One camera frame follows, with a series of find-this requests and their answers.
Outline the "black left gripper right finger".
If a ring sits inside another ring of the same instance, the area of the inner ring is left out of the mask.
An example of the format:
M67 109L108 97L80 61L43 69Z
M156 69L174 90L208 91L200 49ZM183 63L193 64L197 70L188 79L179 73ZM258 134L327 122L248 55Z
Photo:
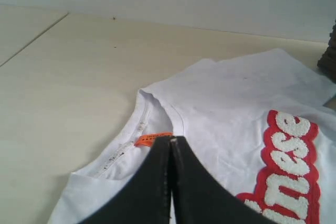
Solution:
M274 223L223 188L182 136L170 139L176 223Z

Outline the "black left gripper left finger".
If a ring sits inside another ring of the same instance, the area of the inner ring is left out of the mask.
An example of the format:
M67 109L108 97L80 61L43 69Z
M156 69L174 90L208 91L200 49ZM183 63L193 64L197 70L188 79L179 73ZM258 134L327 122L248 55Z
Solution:
M170 136L156 138L126 185L83 223L169 223L170 139Z

